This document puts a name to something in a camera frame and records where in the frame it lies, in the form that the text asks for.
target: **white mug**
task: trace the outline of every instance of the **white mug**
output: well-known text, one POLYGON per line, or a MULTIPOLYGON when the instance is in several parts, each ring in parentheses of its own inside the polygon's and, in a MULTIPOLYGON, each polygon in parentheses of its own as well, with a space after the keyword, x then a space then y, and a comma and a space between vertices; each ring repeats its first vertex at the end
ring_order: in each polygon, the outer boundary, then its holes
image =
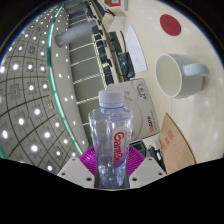
POLYGON ((170 98, 184 98, 201 90, 208 67, 179 54, 163 54, 156 61, 156 79, 170 98))

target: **water bottle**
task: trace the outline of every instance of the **water bottle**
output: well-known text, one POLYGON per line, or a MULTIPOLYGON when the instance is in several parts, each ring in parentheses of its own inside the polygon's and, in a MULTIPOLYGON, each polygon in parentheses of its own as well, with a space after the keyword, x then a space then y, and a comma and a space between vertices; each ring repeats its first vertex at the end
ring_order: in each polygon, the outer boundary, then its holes
POLYGON ((133 111, 124 107, 123 91, 100 91, 99 108, 89 113, 98 172, 106 188, 119 188, 124 181, 133 118, 133 111))

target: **pink object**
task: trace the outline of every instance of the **pink object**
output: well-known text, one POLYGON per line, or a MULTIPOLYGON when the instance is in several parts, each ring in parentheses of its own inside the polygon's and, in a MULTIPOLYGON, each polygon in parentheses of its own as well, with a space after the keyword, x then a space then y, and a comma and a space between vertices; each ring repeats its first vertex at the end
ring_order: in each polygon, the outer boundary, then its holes
POLYGON ((170 15, 162 15, 160 17, 160 24, 163 30, 171 36, 177 36, 181 32, 180 23, 170 15))
MULTIPOLYGON (((94 147, 88 149, 80 157, 80 161, 86 166, 86 168, 96 176, 97 173, 97 160, 94 147)), ((129 147, 129 155, 127 159, 127 173, 128 177, 139 167, 145 157, 135 148, 129 147)))
POLYGON ((80 161, 86 166, 86 168, 96 176, 97 173, 97 160, 94 147, 85 151, 80 157, 80 161))
POLYGON ((127 159, 127 173, 128 177, 139 167, 143 162, 145 156, 143 156, 137 149, 129 147, 129 156, 127 159))

